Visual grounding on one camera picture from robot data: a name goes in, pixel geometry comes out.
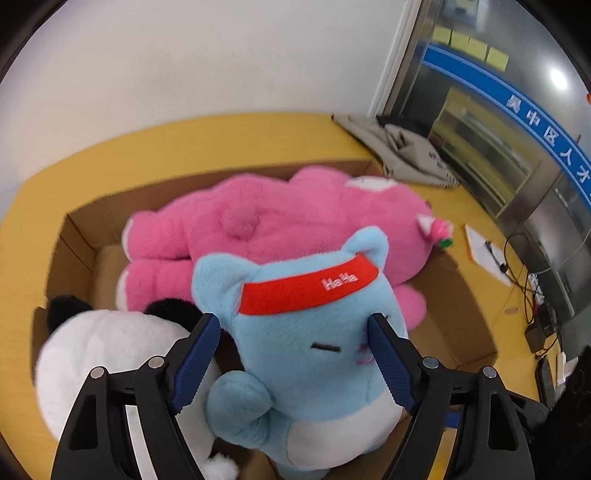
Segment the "white panda plush toy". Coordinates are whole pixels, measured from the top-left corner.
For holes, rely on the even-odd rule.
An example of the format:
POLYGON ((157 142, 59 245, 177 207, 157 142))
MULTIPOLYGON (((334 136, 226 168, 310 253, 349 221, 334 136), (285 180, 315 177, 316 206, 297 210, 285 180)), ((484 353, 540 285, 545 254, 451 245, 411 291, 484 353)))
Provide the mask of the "white panda plush toy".
MULTIPOLYGON (((143 312, 95 310, 75 296, 50 301, 49 335, 37 358, 34 385, 41 416, 53 438, 60 439, 92 368, 103 366, 109 373, 118 373, 135 370, 153 356, 164 356, 176 340, 188 336, 201 315, 191 302, 178 299, 156 301, 143 312)), ((211 360, 194 400, 176 418, 205 479, 238 479, 235 460, 213 453, 215 437, 205 421, 205 399, 220 375, 211 360)), ((142 479, 156 479, 137 409, 126 407, 126 413, 142 479)))

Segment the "blue plush cat toy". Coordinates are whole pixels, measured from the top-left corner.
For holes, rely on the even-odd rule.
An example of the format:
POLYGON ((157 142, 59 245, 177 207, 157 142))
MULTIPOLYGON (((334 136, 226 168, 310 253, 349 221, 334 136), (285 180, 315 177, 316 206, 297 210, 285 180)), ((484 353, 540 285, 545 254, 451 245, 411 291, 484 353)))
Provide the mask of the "blue plush cat toy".
POLYGON ((385 276, 386 234, 362 228, 331 252, 257 264, 202 257, 191 293, 238 349, 205 417, 222 440, 259 450, 285 479, 321 479, 380 448, 401 420, 368 344, 368 320, 408 333, 385 276))

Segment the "black power adapter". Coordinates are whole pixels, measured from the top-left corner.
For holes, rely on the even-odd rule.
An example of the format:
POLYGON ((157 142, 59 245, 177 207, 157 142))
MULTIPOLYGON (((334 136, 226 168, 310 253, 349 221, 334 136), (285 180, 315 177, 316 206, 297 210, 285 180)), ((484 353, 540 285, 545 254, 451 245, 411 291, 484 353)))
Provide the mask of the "black power adapter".
POLYGON ((540 320, 533 320, 525 330, 529 349, 536 354, 545 349, 547 339, 555 333, 555 326, 540 320))

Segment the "white orange paper envelope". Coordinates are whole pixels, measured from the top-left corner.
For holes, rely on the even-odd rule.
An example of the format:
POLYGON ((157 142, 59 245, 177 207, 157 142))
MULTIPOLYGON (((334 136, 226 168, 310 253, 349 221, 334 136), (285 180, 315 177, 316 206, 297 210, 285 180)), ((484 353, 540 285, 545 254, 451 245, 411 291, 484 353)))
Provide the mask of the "white orange paper envelope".
POLYGON ((464 226, 471 259, 506 286, 511 285, 503 251, 469 225, 464 226))

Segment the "blue door banner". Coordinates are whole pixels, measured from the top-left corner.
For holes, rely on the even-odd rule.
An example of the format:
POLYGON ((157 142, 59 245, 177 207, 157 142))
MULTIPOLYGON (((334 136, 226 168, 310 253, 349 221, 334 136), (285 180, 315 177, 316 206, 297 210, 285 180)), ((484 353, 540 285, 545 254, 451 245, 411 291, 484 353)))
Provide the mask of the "blue door banner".
POLYGON ((422 64, 468 87, 509 115, 546 150, 583 201, 590 202, 590 159, 560 124, 525 93, 492 71, 436 45, 427 47, 422 64))

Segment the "pink bear plush toy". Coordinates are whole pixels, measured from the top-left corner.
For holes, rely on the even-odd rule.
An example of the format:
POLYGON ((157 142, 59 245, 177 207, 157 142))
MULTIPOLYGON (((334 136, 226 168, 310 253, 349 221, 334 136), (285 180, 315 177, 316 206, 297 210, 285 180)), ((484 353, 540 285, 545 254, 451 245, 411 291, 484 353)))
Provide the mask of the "pink bear plush toy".
POLYGON ((190 300, 195 262, 230 253, 263 264, 332 251, 359 230, 380 227, 390 250, 384 273, 410 330, 424 320, 425 297, 409 284, 436 246, 452 241, 451 224, 427 200, 395 180, 351 177, 308 166, 288 180, 238 174, 130 216, 121 245, 129 261, 115 305, 142 311, 166 299, 190 300))

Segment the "grey cloth bag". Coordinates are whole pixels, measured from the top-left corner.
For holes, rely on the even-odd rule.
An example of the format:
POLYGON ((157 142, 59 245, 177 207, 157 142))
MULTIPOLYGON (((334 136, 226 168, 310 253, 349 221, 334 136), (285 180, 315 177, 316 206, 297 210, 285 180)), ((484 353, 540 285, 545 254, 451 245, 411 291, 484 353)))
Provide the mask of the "grey cloth bag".
POLYGON ((392 123, 382 126, 376 118, 333 114, 332 121, 362 143, 391 179, 440 189, 459 186, 427 138, 392 123))

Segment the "yellow sticky notes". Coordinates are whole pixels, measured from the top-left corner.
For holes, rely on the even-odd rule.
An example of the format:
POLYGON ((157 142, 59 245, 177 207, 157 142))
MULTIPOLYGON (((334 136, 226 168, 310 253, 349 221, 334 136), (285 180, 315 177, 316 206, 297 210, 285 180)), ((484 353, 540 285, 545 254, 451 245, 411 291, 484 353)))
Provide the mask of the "yellow sticky notes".
POLYGON ((507 53, 457 30, 436 25, 431 40, 433 43, 467 54, 499 72, 505 72, 507 69, 509 63, 507 53))

